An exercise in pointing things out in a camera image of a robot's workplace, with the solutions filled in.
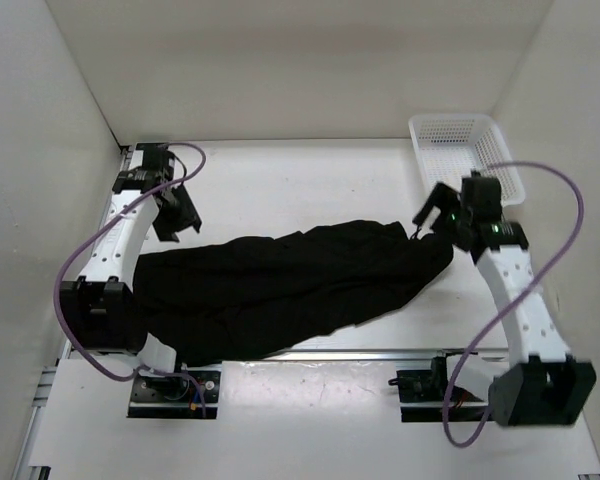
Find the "black trousers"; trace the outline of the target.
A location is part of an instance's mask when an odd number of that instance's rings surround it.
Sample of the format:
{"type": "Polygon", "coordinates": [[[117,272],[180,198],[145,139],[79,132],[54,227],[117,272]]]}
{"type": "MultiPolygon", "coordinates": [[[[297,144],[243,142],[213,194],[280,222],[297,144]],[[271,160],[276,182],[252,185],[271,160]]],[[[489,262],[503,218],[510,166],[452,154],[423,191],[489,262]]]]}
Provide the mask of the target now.
{"type": "Polygon", "coordinates": [[[397,311],[453,256],[439,235],[354,220],[144,254],[133,293],[149,332],[204,366],[261,359],[397,311]]]}

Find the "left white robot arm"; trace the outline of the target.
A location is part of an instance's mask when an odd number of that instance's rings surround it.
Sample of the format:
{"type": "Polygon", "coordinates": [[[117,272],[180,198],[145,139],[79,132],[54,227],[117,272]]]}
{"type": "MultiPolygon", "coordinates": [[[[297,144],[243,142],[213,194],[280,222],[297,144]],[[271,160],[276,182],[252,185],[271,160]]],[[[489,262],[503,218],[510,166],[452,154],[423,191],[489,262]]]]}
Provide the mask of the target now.
{"type": "Polygon", "coordinates": [[[175,177],[170,166],[121,171],[103,225],[61,266],[53,292],[60,327],[84,360],[118,382],[156,376],[168,400],[186,395],[190,377],[176,367],[176,351],[149,332],[132,283],[149,230],[174,242],[199,227],[184,186],[191,177],[175,177]]]}

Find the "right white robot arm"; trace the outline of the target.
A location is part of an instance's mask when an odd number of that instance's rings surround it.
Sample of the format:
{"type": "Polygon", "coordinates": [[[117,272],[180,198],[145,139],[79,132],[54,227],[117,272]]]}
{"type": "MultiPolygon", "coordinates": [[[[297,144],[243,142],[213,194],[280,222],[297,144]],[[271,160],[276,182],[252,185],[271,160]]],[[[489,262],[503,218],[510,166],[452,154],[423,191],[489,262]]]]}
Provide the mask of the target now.
{"type": "Polygon", "coordinates": [[[422,226],[433,210],[434,233],[471,255],[498,310],[489,325],[501,325],[507,340],[506,369],[476,355],[474,345],[450,354],[429,375],[432,393],[450,412],[462,390],[485,401],[486,415],[502,427],[570,426],[591,393],[596,373],[576,359],[558,333],[538,290],[522,226],[503,217],[501,186],[493,177],[465,177],[461,188],[438,183],[413,222],[422,226]]]}

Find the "white perforated plastic basket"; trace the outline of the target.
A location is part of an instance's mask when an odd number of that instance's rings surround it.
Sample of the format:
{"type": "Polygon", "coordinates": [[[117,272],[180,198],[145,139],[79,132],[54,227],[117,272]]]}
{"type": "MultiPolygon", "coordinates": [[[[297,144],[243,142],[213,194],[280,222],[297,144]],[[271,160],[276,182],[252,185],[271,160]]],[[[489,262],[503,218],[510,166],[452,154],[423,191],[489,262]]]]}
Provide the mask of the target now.
{"type": "Polygon", "coordinates": [[[526,193],[515,167],[495,164],[512,160],[496,124],[484,114],[420,114],[409,120],[409,133],[426,193],[439,183],[458,190],[473,170],[495,176],[502,188],[502,204],[516,206],[526,193]]]}

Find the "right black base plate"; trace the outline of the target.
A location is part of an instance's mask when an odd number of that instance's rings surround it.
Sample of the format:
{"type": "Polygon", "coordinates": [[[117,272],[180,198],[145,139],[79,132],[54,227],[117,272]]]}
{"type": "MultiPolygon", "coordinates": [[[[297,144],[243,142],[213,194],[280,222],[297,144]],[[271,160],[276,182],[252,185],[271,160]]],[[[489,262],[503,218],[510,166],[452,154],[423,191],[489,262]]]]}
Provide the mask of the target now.
{"type": "MultiPolygon", "coordinates": [[[[396,371],[388,386],[397,390],[402,423],[441,423],[448,380],[443,356],[416,361],[396,371]]],[[[450,422],[477,422],[486,403],[455,386],[449,406],[450,422]]]]}

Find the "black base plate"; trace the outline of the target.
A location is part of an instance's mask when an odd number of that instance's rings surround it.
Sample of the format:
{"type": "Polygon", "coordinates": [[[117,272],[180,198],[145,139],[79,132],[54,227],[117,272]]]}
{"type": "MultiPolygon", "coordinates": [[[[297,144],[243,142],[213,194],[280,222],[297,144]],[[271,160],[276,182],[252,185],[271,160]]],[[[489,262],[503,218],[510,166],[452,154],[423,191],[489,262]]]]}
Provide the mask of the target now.
{"type": "Polygon", "coordinates": [[[215,420],[218,414],[221,369],[189,373],[202,387],[205,408],[196,387],[186,379],[138,376],[131,389],[128,418],[215,420]]]}
{"type": "MultiPolygon", "coordinates": [[[[441,423],[448,380],[443,356],[416,361],[396,371],[388,386],[397,390],[402,423],[441,423]]],[[[450,422],[477,422],[486,403],[455,386],[449,406],[450,422]]]]}

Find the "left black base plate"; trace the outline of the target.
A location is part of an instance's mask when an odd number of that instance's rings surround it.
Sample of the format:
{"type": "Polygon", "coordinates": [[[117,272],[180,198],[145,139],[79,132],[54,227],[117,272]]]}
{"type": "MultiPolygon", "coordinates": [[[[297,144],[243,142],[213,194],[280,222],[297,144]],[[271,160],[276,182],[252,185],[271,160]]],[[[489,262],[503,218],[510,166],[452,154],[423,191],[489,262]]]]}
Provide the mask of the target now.
{"type": "Polygon", "coordinates": [[[205,408],[196,387],[186,379],[138,376],[131,389],[128,418],[215,420],[218,414],[221,369],[189,373],[202,387],[205,408]]]}

